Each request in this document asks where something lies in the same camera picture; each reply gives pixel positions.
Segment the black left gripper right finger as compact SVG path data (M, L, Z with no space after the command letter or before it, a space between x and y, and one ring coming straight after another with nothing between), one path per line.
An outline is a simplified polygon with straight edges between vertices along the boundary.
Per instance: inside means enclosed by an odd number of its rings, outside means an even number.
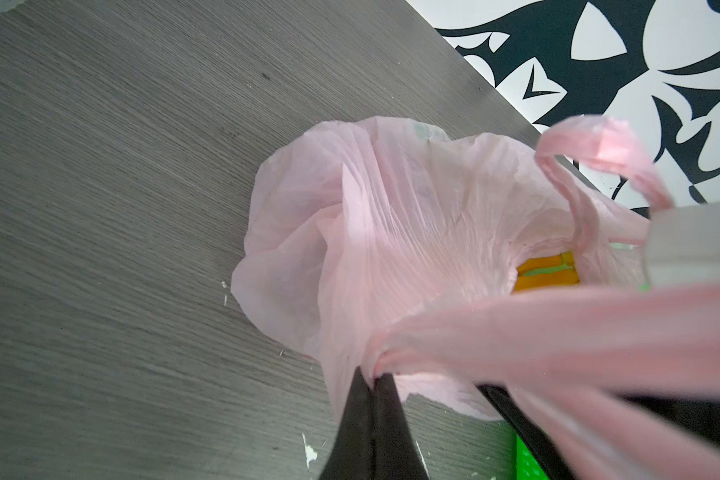
M373 389L374 479L427 480L426 472L391 374L375 380Z

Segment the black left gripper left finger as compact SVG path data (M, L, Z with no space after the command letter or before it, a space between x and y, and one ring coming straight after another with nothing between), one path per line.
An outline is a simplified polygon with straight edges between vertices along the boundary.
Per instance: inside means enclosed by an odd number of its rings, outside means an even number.
M320 480L369 480L374 477L373 407L373 390L357 367Z

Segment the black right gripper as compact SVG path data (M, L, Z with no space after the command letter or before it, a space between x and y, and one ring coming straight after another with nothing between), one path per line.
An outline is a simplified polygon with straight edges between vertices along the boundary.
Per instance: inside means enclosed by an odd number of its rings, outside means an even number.
M529 420L500 386L480 385L483 396L519 435L536 458L548 479L573 479L569 469L549 438ZM626 401L720 447L720 401L626 396Z

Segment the yellow fruit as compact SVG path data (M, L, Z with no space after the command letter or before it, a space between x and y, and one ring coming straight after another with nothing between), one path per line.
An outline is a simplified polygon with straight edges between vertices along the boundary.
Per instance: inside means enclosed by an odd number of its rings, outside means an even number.
M517 268L514 293L580 283L575 259L571 252L529 259Z

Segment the pink plastic bag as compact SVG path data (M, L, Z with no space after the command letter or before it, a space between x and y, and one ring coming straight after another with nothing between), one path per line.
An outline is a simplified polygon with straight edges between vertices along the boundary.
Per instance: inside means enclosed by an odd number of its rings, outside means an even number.
M535 147L411 119L323 122L259 168L231 293L319 361L342 414L355 369L493 419L505 387L582 479L720 479L720 448L628 395L720 400L720 281L659 286L649 232L676 211L625 122L577 116ZM513 292L571 252L580 283Z

